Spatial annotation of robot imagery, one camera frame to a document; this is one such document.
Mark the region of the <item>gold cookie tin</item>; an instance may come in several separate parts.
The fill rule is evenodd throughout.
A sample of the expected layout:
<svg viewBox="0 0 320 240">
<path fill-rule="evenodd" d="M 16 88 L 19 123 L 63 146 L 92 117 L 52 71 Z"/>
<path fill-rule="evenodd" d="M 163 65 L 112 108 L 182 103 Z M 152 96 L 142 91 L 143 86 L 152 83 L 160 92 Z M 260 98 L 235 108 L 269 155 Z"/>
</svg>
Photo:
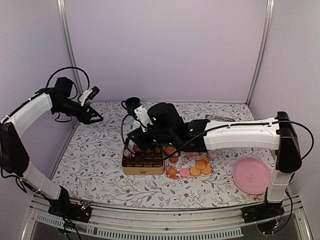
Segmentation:
<svg viewBox="0 0 320 240">
<path fill-rule="evenodd" d="M 147 151 L 141 151 L 134 154 L 134 157 L 129 158 L 125 156 L 124 148 L 122 153 L 121 167 L 126 175 L 132 176 L 159 176 L 165 171 L 164 153 L 160 147 L 161 152 L 154 152 L 154 148 Z"/>
</svg>

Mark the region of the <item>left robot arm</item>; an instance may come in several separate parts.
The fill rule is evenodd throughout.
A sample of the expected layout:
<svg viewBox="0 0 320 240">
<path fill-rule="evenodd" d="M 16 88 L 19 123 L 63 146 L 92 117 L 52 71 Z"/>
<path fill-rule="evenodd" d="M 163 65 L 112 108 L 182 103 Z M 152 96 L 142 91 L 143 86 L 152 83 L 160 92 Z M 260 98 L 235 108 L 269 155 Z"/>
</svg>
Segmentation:
<svg viewBox="0 0 320 240">
<path fill-rule="evenodd" d="M 73 82 L 59 77 L 53 87 L 44 87 L 23 102 L 0 122 L 0 173 L 4 179 L 14 179 L 22 190 L 30 188 L 50 201 L 63 216 L 74 213 L 74 205 L 66 200 L 68 193 L 49 178 L 45 163 L 57 157 L 58 132 L 53 129 L 50 115 L 65 115 L 85 125 L 98 123 L 103 117 L 88 103 L 98 93 L 89 87 L 79 97 L 72 98 Z"/>
</svg>

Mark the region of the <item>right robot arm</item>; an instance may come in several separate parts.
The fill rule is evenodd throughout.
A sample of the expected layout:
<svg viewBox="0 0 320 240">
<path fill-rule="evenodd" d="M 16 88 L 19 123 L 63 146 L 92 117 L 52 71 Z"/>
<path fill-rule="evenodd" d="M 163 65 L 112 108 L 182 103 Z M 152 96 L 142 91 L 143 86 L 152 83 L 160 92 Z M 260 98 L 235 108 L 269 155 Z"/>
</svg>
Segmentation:
<svg viewBox="0 0 320 240">
<path fill-rule="evenodd" d="M 269 218 L 278 210 L 292 175 L 302 166 L 295 122 L 284 111 L 279 111 L 276 117 L 254 121 L 197 119 L 184 122 L 172 103 L 161 102 L 146 109 L 139 98 L 131 97 L 121 104 L 140 125 L 127 136 L 143 151 L 157 145 L 174 147 L 181 152 L 227 148 L 275 151 L 275 167 L 264 190 L 266 201 L 258 208 L 262 218 Z"/>
</svg>

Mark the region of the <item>dark blue mug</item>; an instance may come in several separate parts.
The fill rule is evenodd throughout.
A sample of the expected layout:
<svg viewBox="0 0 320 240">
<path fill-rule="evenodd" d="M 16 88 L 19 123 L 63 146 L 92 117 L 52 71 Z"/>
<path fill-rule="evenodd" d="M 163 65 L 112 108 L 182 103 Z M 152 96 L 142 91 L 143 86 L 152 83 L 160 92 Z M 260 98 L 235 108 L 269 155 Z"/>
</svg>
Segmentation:
<svg viewBox="0 0 320 240">
<path fill-rule="evenodd" d="M 120 104 L 127 111 L 128 115 L 135 117 L 135 109 L 141 106 L 141 100 L 138 97 L 129 97 Z"/>
</svg>

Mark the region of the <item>swirl butter cookie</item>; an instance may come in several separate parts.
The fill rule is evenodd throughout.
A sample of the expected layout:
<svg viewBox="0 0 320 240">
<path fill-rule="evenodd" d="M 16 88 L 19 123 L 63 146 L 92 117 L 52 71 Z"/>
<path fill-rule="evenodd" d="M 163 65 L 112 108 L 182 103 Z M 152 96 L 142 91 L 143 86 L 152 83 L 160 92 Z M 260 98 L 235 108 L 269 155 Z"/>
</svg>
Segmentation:
<svg viewBox="0 0 320 240">
<path fill-rule="evenodd" d="M 166 170 L 166 175 L 170 178 L 170 179 L 178 179 L 179 176 L 177 176 L 178 171 L 175 168 L 168 168 Z"/>
</svg>

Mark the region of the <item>floral tablecloth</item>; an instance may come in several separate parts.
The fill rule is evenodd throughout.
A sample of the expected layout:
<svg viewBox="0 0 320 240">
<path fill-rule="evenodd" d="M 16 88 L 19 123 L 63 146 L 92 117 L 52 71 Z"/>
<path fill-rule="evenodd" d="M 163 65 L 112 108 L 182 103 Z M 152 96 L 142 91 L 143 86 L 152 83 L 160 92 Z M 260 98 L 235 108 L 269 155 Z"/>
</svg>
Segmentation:
<svg viewBox="0 0 320 240">
<path fill-rule="evenodd" d="M 133 119 L 119 102 L 95 102 L 103 115 L 100 123 L 79 124 L 53 180 L 72 198 L 120 206 L 194 209 L 222 208 L 260 203 L 263 195 L 241 191 L 233 180 L 238 160 L 255 158 L 270 169 L 274 157 L 267 149 L 227 148 L 211 151 L 212 174 L 171 179 L 162 175 L 126 175 L 121 162 L 122 134 L 133 129 Z"/>
</svg>

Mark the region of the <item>round waffle cookie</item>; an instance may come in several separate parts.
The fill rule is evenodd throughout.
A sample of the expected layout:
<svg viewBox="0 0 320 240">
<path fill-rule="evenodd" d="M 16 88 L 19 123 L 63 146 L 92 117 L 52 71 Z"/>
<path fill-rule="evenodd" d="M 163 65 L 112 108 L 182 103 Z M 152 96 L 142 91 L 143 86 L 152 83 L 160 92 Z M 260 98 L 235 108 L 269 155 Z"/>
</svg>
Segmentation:
<svg viewBox="0 0 320 240">
<path fill-rule="evenodd" d="M 192 167 L 190 170 L 190 175 L 191 176 L 194 176 L 194 177 L 197 177 L 197 176 L 200 176 L 201 175 L 201 170 L 197 169 L 196 167 Z"/>
<path fill-rule="evenodd" d="M 212 168 L 207 165 L 203 170 L 201 170 L 202 175 L 210 175 L 212 173 Z"/>
</svg>

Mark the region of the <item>tin lid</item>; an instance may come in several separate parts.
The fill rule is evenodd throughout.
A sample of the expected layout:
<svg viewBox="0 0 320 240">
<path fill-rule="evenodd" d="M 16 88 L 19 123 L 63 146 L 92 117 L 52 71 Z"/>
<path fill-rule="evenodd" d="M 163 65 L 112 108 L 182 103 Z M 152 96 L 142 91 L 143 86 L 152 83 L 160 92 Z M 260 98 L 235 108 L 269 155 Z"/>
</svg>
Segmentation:
<svg viewBox="0 0 320 240">
<path fill-rule="evenodd" d="M 214 116 L 206 115 L 205 118 L 209 121 L 218 121 L 218 122 L 234 122 L 233 118 L 223 117 L 223 116 Z"/>
</svg>

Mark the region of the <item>pink plate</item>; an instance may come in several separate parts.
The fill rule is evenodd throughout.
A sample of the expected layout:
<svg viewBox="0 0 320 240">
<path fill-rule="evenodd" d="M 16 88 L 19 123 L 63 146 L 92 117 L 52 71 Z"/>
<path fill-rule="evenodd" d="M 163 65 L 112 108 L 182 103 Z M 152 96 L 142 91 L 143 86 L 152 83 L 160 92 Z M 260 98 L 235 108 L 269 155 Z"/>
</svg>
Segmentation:
<svg viewBox="0 0 320 240">
<path fill-rule="evenodd" d="M 255 158 L 237 161 L 232 170 L 235 185 L 249 195 L 264 194 L 271 182 L 270 169 Z"/>
</svg>

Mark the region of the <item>aluminium front rail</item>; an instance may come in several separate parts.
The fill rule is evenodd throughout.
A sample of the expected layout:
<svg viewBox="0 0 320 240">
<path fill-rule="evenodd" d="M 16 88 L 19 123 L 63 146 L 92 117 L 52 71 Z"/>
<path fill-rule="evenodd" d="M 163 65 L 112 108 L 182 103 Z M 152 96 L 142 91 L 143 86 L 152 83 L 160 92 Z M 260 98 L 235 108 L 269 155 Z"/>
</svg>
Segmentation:
<svg viewBox="0 0 320 240">
<path fill-rule="evenodd" d="M 92 204 L 88 222 L 65 226 L 48 212 L 39 196 L 32 199 L 24 240 L 311 240 L 313 234 L 298 195 L 285 198 L 279 231 L 267 234 L 273 218 L 246 223 L 240 206 L 199 209 L 152 209 Z"/>
</svg>

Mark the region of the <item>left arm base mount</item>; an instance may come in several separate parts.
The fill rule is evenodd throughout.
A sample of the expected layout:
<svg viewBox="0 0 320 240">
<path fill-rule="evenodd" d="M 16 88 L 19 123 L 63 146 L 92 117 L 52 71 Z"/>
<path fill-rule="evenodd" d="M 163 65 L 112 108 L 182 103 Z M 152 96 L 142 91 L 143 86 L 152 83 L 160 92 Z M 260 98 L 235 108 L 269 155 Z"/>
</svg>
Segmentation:
<svg viewBox="0 0 320 240">
<path fill-rule="evenodd" d="M 50 204 L 48 212 L 51 215 L 64 217 L 67 220 L 74 220 L 88 223 L 92 214 L 90 205 L 86 202 L 71 202 L 68 192 L 61 191 L 58 199 L 48 199 Z"/>
</svg>

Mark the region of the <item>left frame post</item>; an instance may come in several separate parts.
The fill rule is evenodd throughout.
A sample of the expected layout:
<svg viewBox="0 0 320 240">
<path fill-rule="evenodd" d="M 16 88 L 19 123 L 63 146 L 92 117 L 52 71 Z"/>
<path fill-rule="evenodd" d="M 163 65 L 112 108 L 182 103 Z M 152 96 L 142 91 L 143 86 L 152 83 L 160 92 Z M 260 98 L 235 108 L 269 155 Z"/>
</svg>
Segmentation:
<svg viewBox="0 0 320 240">
<path fill-rule="evenodd" d="M 60 21 L 62 36 L 65 44 L 65 49 L 67 53 L 67 58 L 69 65 L 72 67 L 76 67 L 76 59 L 73 51 L 72 41 L 71 41 L 71 35 L 68 25 L 68 18 L 67 18 L 67 11 L 66 11 L 66 3 L 64 0 L 56 0 L 57 3 L 57 11 L 58 11 L 58 17 Z M 79 76 L 79 73 L 76 69 L 72 69 L 72 75 L 75 81 L 76 89 L 79 93 L 83 91 L 83 87 L 81 84 L 81 79 Z"/>
</svg>

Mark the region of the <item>frame post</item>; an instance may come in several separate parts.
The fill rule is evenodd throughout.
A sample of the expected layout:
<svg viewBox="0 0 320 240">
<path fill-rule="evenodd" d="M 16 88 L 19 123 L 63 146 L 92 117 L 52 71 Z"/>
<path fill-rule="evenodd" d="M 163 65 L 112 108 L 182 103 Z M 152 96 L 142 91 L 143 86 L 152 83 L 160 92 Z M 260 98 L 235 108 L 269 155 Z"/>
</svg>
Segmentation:
<svg viewBox="0 0 320 240">
<path fill-rule="evenodd" d="M 274 13 L 274 7 L 275 7 L 275 1 L 274 0 L 267 0 L 266 1 L 266 9 L 265 9 L 265 17 L 263 22 L 263 28 L 262 28 L 262 35 L 258 50 L 258 55 L 253 71 L 252 80 L 249 87 L 249 92 L 246 98 L 245 104 L 250 107 L 253 103 L 255 92 L 258 87 L 258 81 L 261 74 L 261 70 L 263 67 L 263 62 L 265 58 L 265 53 L 267 50 L 268 45 L 268 39 L 272 27 L 272 21 L 273 21 L 273 13 Z"/>
<path fill-rule="evenodd" d="M 67 58 L 69 65 L 72 67 L 76 67 L 76 59 L 73 51 L 72 41 L 71 41 L 71 35 L 68 25 L 68 18 L 67 18 L 67 11 L 66 11 L 66 3 L 64 0 L 56 0 L 57 3 L 57 11 L 58 11 L 58 17 L 60 21 L 62 36 L 65 44 L 65 49 L 67 53 Z M 83 87 L 81 84 L 81 79 L 79 76 L 79 73 L 76 69 L 72 69 L 72 75 L 75 81 L 76 89 L 79 93 L 83 91 Z"/>
</svg>

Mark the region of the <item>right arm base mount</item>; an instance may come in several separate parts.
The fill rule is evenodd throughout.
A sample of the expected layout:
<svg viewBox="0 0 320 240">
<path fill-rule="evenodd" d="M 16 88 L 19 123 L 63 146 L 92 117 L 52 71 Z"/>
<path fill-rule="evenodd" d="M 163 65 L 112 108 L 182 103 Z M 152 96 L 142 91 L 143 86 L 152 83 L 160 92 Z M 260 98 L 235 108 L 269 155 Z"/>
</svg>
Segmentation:
<svg viewBox="0 0 320 240">
<path fill-rule="evenodd" d="M 269 218 L 281 216 L 285 213 L 282 203 L 262 203 L 241 209 L 242 218 L 245 223 L 262 221 Z"/>
</svg>

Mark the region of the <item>right frame post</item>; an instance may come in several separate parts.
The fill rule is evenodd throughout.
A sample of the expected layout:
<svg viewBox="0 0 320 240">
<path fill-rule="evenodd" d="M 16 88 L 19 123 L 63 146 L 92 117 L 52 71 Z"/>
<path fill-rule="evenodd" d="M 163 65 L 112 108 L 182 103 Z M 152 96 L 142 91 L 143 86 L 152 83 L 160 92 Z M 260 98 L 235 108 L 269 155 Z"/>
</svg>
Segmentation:
<svg viewBox="0 0 320 240">
<path fill-rule="evenodd" d="M 263 28 L 262 28 L 262 35 L 258 50 L 258 55 L 253 71 L 252 80 L 249 87 L 249 92 L 246 98 L 245 104 L 250 107 L 253 103 L 255 92 L 258 87 L 258 81 L 261 74 L 261 70 L 263 67 L 263 62 L 265 58 L 265 53 L 267 50 L 268 45 L 268 39 L 272 27 L 272 21 L 273 21 L 273 13 L 274 13 L 274 7 L 275 7 L 275 1 L 274 0 L 267 0 L 266 1 L 266 9 L 265 9 L 265 17 L 263 22 Z"/>
</svg>

